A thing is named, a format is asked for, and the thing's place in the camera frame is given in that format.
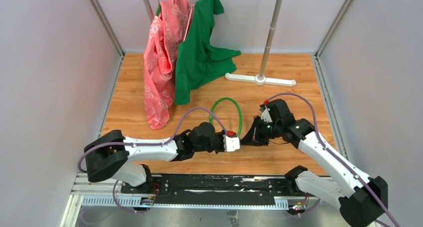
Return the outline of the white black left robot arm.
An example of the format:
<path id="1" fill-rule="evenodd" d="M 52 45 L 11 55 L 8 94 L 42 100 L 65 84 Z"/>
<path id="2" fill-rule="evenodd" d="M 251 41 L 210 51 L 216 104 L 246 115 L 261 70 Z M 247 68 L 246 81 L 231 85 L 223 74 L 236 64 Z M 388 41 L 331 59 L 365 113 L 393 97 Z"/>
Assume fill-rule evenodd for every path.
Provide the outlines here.
<path id="1" fill-rule="evenodd" d="M 82 160 L 89 182 L 114 179 L 146 194 L 153 187 L 151 171 L 147 165 L 136 165 L 135 161 L 184 161 L 196 152 L 234 152 L 240 147 L 240 139 L 234 132 L 216 132 L 211 123 L 202 122 L 192 130 L 160 140 L 125 137 L 121 130 L 113 130 L 87 145 Z"/>

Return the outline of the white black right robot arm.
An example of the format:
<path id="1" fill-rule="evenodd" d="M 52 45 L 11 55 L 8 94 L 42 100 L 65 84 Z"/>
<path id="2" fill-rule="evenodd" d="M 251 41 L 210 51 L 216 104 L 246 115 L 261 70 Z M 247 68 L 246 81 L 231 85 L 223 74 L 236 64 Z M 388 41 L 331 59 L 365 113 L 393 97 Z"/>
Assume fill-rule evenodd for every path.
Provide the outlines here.
<path id="1" fill-rule="evenodd" d="M 320 177 L 304 166 L 287 172 L 285 189 L 297 196 L 307 193 L 338 209 L 352 227 L 366 227 L 388 208 L 388 184 L 380 176 L 372 178 L 338 153 L 308 120 L 295 119 L 286 101 L 275 99 L 261 105 L 251 128 L 242 138 L 244 146 L 267 146 L 282 138 L 311 157 L 331 177 Z"/>

